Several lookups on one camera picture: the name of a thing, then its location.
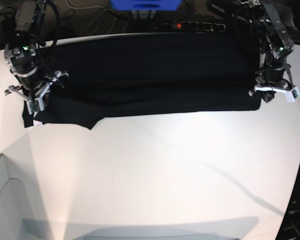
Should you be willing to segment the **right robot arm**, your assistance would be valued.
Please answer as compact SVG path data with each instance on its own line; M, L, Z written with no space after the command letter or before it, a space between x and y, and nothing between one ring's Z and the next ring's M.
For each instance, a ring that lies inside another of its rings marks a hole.
M42 54L46 42L42 37L46 9L50 7L56 18L56 33L48 47L47 57ZM6 91L20 95L31 105L43 101L50 86L68 76L67 71L53 71L47 64L57 45L61 28L61 18L56 5L51 0L26 0L22 3L16 17L15 38L4 48L4 60L10 72L17 78L20 86L10 86Z

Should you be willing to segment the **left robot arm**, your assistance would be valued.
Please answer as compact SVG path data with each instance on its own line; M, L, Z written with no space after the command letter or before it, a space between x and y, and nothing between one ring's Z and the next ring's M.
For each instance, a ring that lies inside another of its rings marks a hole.
M276 93L281 93L287 102L295 102L300 91L293 83L291 65L287 63L295 44L276 8L264 0L240 0L239 3L245 21L257 32L258 50L264 55L264 62L254 72L255 85L249 95L259 92L263 101L268 103Z

